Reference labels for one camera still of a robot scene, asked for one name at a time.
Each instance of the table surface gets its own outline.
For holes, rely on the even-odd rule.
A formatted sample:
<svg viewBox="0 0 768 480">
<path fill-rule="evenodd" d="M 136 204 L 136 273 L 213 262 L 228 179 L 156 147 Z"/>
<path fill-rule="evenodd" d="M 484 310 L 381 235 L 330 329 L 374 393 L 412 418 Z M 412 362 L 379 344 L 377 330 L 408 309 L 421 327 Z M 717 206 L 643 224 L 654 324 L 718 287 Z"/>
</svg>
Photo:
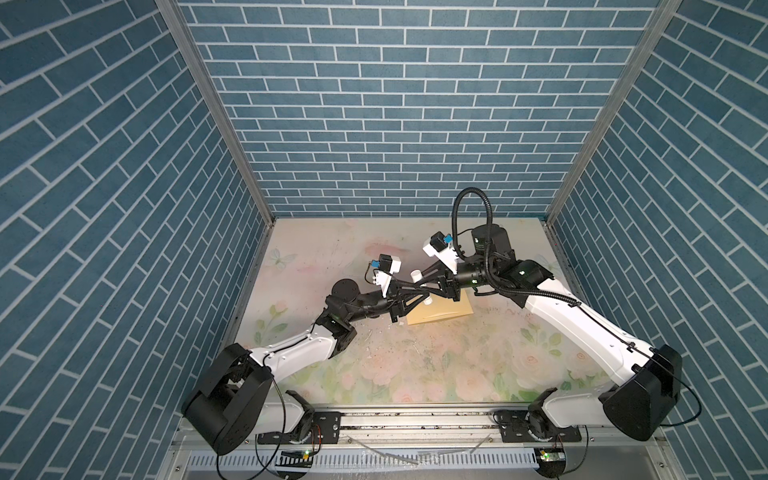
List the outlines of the table surface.
<svg viewBox="0 0 768 480">
<path fill-rule="evenodd" d="M 564 281 L 539 220 L 500 218 L 518 259 L 533 259 Z M 459 231 L 484 223 L 460 218 Z M 309 328 L 342 278 L 362 291 L 370 260 L 402 260 L 397 277 L 434 259 L 425 239 L 450 231 L 447 218 L 279 219 L 243 315 L 237 342 L 266 345 Z M 472 251 L 469 233 L 461 235 Z M 338 356 L 280 383 L 314 404 L 529 402 L 552 386 L 575 389 L 608 380 L 572 341 L 499 295 L 470 297 L 474 313 L 409 326 L 388 316 L 355 322 L 357 337 Z"/>
</svg>

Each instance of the metal frame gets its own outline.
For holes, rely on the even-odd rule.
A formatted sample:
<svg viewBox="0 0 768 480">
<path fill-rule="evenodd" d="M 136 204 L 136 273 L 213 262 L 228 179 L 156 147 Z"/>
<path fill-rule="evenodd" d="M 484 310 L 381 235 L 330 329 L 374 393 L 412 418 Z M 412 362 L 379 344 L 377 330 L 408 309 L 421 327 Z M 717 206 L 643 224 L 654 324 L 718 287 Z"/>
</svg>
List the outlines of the metal frame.
<svg viewBox="0 0 768 480">
<path fill-rule="evenodd" d="M 245 309 L 248 307 L 248 301 L 250 300 L 250 295 L 253 292 L 253 285 L 256 283 L 256 277 L 259 274 L 259 269 L 264 263 L 266 249 L 270 245 L 270 238 L 272 237 L 274 228 L 274 223 L 267 225 L 261 234 L 261 238 L 259 239 L 259 247 L 257 248 L 256 253 L 253 255 L 253 260 L 251 261 L 248 275 L 245 278 L 243 288 L 240 289 L 240 295 L 237 297 L 237 303 L 235 303 L 235 310 L 232 312 L 230 322 L 227 324 L 227 330 L 224 331 L 224 335 L 221 337 L 219 350 L 222 350 L 225 346 L 235 342 L 237 330 L 240 329 L 240 324 L 243 322 L 243 314 L 245 314 Z"/>
<path fill-rule="evenodd" d="M 565 175 L 563 184 L 560 186 L 557 194 L 549 207 L 547 208 L 546 220 L 552 222 L 560 214 L 560 211 L 565 205 L 565 201 L 568 199 L 568 195 L 571 194 L 576 183 L 578 182 L 581 174 L 589 165 L 592 160 L 592 155 L 598 149 L 600 142 L 605 137 L 608 128 L 614 121 L 614 118 L 619 112 L 619 108 L 624 103 L 624 100 L 629 95 L 632 85 L 640 76 L 640 73 L 645 66 L 645 62 L 650 58 L 650 54 L 653 53 L 656 44 L 661 39 L 661 35 L 664 30 L 667 29 L 674 13 L 680 6 L 682 0 L 660 0 L 659 5 L 654 10 L 654 13 L 648 20 L 643 31 L 643 36 L 637 43 L 637 46 L 632 49 L 632 53 L 627 59 L 627 64 L 624 66 L 624 70 L 621 72 L 621 76 L 616 81 L 614 89 L 608 96 L 608 100 L 605 102 L 605 106 L 600 110 L 598 118 L 594 121 L 592 130 L 587 134 L 584 139 L 584 143 L 581 145 L 576 158 L 574 159 L 571 169 Z"/>
<path fill-rule="evenodd" d="M 584 287 L 581 285 L 581 282 L 576 275 L 576 271 L 571 266 L 571 262 L 568 260 L 568 256 L 561 246 L 562 242 L 560 241 L 560 237 L 558 237 L 554 229 L 544 221 L 541 222 L 541 228 L 544 229 L 544 235 L 546 235 L 547 240 L 549 240 L 549 246 L 552 247 L 554 258 L 557 259 L 558 265 L 560 265 L 560 270 L 563 271 L 565 281 L 571 288 L 571 292 L 573 292 L 576 297 L 586 300 L 587 296 L 584 295 Z"/>
<path fill-rule="evenodd" d="M 363 442 L 376 448 L 464 448 L 480 445 L 480 449 L 499 445 L 535 447 L 540 442 L 502 442 L 498 426 L 492 421 L 491 413 L 498 409 L 527 409 L 527 403 L 442 403 L 414 405 L 370 405 L 370 406 L 316 406 L 317 411 L 334 411 L 343 414 L 339 428 L 339 443 L 323 444 L 328 449 L 358 449 Z M 604 446 L 655 446 L 656 439 L 638 442 L 630 439 L 615 427 L 594 427 L 590 429 L 591 445 Z M 208 449 L 205 440 L 191 424 L 182 419 L 179 429 L 170 445 L 173 452 Z M 243 444 L 236 450 L 250 451 L 253 446 Z"/>
<path fill-rule="evenodd" d="M 237 170 L 243 176 L 243 180 L 245 180 L 253 201 L 264 217 L 267 226 L 271 227 L 274 224 L 275 217 L 272 215 L 270 205 L 259 188 L 259 183 L 248 162 L 243 145 L 240 143 L 240 139 L 237 138 L 230 116 L 224 108 L 224 104 L 214 86 L 214 81 L 211 79 L 205 66 L 203 57 L 195 45 L 192 32 L 187 25 L 187 21 L 184 19 L 184 14 L 178 2 L 176 0 L 157 0 L 155 3 L 157 3 L 157 8 L 160 10 L 163 20 L 168 25 L 170 35 L 176 41 L 176 46 L 179 48 L 181 56 L 187 63 L 195 85 L 200 90 L 200 94 L 203 96 L 203 100 L 208 106 L 216 126 L 219 128 L 224 143 L 227 144 Z"/>
<path fill-rule="evenodd" d="M 503 443 L 498 427 L 489 413 L 496 409 L 526 409 L 525 403 L 442 403 L 394 406 L 316 406 L 318 411 L 333 410 L 343 414 L 339 429 L 340 442 L 324 444 L 324 451 L 340 454 L 360 449 L 362 442 L 374 449 L 463 449 L 475 447 L 478 452 L 489 453 L 502 447 L 530 448 L 541 446 L 537 442 Z M 586 438 L 591 447 L 642 446 L 654 463 L 658 480 L 684 480 L 682 469 L 661 431 L 646 442 L 630 439 L 614 427 L 593 427 Z M 568 446 L 583 442 L 566 442 Z M 207 451 L 205 440 L 182 419 L 174 436 L 163 468 L 157 478 L 181 480 L 187 471 L 187 462 L 195 452 Z M 251 453 L 253 446 L 243 443 L 235 452 Z"/>
</svg>

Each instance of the ventilation slot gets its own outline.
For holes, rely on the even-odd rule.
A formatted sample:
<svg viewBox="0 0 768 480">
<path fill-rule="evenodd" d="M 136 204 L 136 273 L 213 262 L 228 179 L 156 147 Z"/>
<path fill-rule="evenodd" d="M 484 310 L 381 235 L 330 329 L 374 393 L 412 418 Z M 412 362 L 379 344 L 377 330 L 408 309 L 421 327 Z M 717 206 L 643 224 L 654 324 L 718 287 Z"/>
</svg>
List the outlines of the ventilation slot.
<svg viewBox="0 0 768 480">
<path fill-rule="evenodd" d="M 533 449 L 527 448 L 490 448 L 481 453 L 451 453 L 445 450 L 434 454 L 428 450 L 415 449 L 383 449 L 382 453 L 392 456 L 379 455 L 366 449 L 334 450 L 324 446 L 321 453 L 314 457 L 310 469 L 314 473 L 341 472 L 395 472 L 398 470 L 448 470 L 455 468 L 538 468 Z M 271 453 L 260 455 L 261 462 L 266 463 Z M 296 458 L 280 458 L 279 470 L 285 472 L 307 472 L 306 467 L 292 466 L 300 462 Z M 254 452 L 235 452 L 219 460 L 219 468 L 227 472 L 250 472 L 256 468 L 261 470 Z M 216 470 L 216 455 L 210 451 L 192 451 L 187 470 L 210 472 Z"/>
</svg>

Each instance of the blue brick wall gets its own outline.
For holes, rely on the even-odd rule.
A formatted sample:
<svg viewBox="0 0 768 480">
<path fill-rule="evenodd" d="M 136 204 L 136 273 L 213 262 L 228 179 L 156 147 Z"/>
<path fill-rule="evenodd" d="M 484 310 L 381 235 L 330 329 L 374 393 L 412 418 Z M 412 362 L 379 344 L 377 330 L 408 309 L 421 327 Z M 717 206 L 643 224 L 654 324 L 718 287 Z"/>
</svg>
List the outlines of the blue brick wall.
<svg viewBox="0 0 768 480">
<path fill-rule="evenodd" d="M 0 478 L 157 474 L 262 229 L 154 2 L 0 3 Z"/>
<path fill-rule="evenodd" d="M 656 3 L 181 2 L 284 217 L 541 216 Z"/>
<path fill-rule="evenodd" d="M 684 0 L 554 223 L 589 301 L 684 354 L 704 411 L 665 433 L 689 478 L 768 475 L 766 23 Z"/>
</svg>

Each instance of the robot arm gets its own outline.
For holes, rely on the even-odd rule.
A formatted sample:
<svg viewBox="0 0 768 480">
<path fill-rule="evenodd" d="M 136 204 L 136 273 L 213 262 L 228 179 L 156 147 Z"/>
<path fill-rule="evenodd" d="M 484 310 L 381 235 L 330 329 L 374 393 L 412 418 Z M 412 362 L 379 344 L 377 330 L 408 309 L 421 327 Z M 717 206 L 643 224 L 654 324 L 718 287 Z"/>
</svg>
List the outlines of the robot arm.
<svg viewBox="0 0 768 480">
<path fill-rule="evenodd" d="M 453 230 L 453 236 L 438 232 L 425 242 L 424 251 L 438 261 L 412 277 L 413 282 L 393 276 L 400 268 L 397 257 L 381 255 L 372 261 L 379 290 L 361 293 L 354 280 L 339 280 L 308 330 L 250 351 L 228 346 L 200 377 L 182 407 L 184 416 L 219 455 L 251 432 L 279 431 L 283 404 L 270 391 L 272 384 L 341 353 L 356 335 L 352 322 L 384 314 L 396 322 L 430 295 L 458 301 L 462 288 L 471 287 L 475 295 L 499 293 L 536 313 L 579 345 L 611 379 L 596 389 L 544 391 L 529 406 L 528 421 L 537 437 L 548 439 L 571 425 L 613 424 L 633 439 L 649 439 L 677 403 L 680 355 L 669 346 L 654 349 L 634 338 L 575 299 L 544 267 L 517 260 L 506 231 L 490 217 L 472 230 L 471 256 L 458 247 L 455 222 Z M 493 291 L 479 293 L 480 286 Z M 295 392 L 286 393 L 293 398 L 285 402 L 283 431 L 298 440 L 309 428 L 312 407 Z"/>
</svg>

